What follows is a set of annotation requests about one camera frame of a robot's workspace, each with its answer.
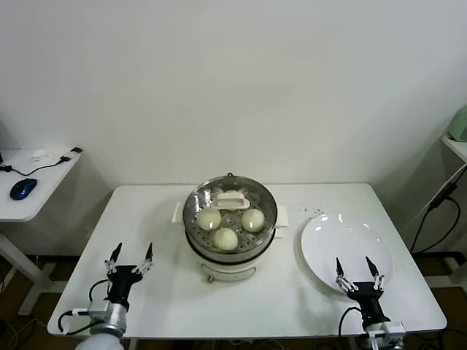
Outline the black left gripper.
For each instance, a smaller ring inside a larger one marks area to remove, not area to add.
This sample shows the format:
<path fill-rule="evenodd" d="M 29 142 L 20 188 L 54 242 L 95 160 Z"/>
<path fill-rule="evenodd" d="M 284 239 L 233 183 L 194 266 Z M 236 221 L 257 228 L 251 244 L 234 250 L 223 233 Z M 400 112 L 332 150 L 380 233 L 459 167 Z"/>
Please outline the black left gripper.
<path fill-rule="evenodd" d="M 128 296 L 134 284 L 143 279 L 142 274 L 146 274 L 153 266 L 153 243 L 150 243 L 145 259 L 138 265 L 119 265 L 116 262 L 122 248 L 122 243 L 112 251 L 110 258 L 104 261 L 107 275 L 111 282 L 107 299 L 111 303 L 127 303 Z"/>

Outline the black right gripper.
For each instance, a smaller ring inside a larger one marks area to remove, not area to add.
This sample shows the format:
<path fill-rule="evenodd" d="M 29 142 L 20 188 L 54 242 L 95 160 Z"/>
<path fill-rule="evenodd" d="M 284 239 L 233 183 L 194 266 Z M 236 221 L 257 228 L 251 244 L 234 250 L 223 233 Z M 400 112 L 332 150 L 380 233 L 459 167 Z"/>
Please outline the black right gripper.
<path fill-rule="evenodd" d="M 364 322 L 386 322 L 379 299 L 383 294 L 384 274 L 380 274 L 377 266 L 368 256 L 365 256 L 368 269 L 373 277 L 374 283 L 370 281 L 358 281 L 354 285 L 344 274 L 344 269 L 339 258 L 336 258 L 336 283 L 340 290 L 347 292 L 347 297 L 354 300 L 360 306 L 362 320 Z"/>

